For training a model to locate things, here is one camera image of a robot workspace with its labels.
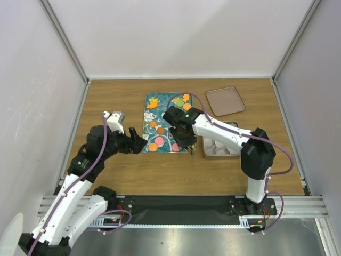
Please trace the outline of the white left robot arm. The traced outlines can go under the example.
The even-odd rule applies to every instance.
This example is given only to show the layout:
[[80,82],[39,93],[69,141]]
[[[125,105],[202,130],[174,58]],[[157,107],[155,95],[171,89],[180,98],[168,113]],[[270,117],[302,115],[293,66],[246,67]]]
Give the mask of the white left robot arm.
[[69,255],[82,233],[99,216],[116,214],[116,228],[122,228],[123,216],[130,211],[118,205],[117,193],[105,186],[97,187],[88,202],[76,207],[105,168],[111,156],[139,154],[147,144],[135,128],[126,133],[123,128],[125,115],[120,111],[104,111],[102,125],[90,129],[77,155],[72,159],[64,182],[38,226],[30,233],[21,234],[18,245],[26,255]]

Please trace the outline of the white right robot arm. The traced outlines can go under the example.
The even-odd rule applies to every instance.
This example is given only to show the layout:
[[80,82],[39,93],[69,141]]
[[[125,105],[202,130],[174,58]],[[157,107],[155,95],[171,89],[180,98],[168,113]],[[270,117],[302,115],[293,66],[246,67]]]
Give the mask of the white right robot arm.
[[244,130],[218,121],[205,111],[190,108],[182,111],[170,106],[162,115],[168,131],[179,148],[190,149],[197,137],[210,139],[240,155],[241,169],[248,177],[245,207],[251,214],[264,209],[267,179],[276,156],[269,137],[262,129]]

